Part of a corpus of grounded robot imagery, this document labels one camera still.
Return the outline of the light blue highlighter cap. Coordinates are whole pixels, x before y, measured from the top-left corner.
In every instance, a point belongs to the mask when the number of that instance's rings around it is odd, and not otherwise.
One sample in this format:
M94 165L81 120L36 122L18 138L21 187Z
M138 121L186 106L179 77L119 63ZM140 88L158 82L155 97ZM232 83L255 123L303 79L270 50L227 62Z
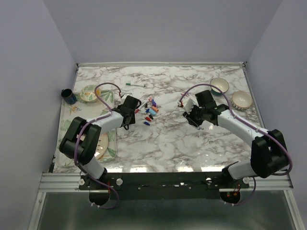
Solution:
M153 109L150 109L150 110L149 110L149 113L150 113L151 115L156 115L156 112L155 112Z

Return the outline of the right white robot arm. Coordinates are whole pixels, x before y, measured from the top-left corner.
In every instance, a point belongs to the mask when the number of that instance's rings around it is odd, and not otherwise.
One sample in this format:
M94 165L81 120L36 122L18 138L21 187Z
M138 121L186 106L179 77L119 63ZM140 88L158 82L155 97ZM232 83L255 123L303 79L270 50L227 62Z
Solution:
M183 116L190 125L200 129L204 121L210 122L227 129L251 147L249 160L238 161L222 169L223 186L233 187L244 177L267 178L290 165L279 130L259 128L235 114L228 105L217 105L209 90L183 98L178 105L185 110Z

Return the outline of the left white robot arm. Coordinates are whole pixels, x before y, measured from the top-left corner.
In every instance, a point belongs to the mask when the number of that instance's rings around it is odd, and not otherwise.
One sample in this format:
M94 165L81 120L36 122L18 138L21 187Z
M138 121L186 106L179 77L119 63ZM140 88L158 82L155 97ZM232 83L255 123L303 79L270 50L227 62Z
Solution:
M130 95L124 98L116 108L107 106L108 112L100 117L72 120L60 145L59 151L90 177L90 184L95 189L102 189L107 183L107 170L94 156L101 134L123 127L125 130L135 124L135 110L141 101Z

